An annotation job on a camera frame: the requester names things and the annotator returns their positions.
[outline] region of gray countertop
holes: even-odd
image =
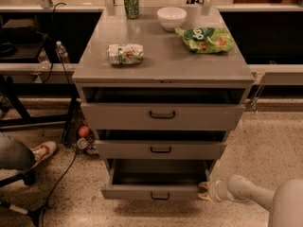
[[[218,9],[182,6],[187,19],[182,28],[226,27]],[[239,49],[220,54],[194,54],[174,32],[157,21],[158,7],[140,8],[139,18],[126,18],[123,6],[105,9],[74,73],[75,82],[125,82],[133,79],[253,80]],[[111,65],[109,44],[142,44],[144,60],[136,65]]]

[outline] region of person's foot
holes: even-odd
[[[34,153],[36,160],[36,163],[31,167],[31,169],[36,167],[41,161],[51,156],[56,151],[56,149],[57,143],[55,141],[47,141],[36,148],[31,148],[31,151]]]

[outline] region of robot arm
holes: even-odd
[[[240,175],[225,182],[200,183],[199,187],[206,190],[199,194],[204,200],[257,203],[270,212],[269,227],[303,226],[303,180],[289,180],[276,192],[256,186]]]

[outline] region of bottom drawer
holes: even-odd
[[[113,160],[107,200],[195,201],[198,184],[209,181],[213,161]]]

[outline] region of black handle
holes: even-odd
[[[168,193],[168,196],[165,197],[165,198],[156,198],[156,197],[153,196],[153,193],[151,192],[151,199],[154,200],[154,201],[167,201],[167,200],[169,200],[169,197],[170,197],[170,195]]]
[[[172,119],[175,116],[175,111],[172,111],[171,113],[153,113],[152,111],[150,111],[150,117],[154,119]]]
[[[153,149],[153,147],[151,147],[151,153],[171,153],[171,147],[167,148],[167,149]]]

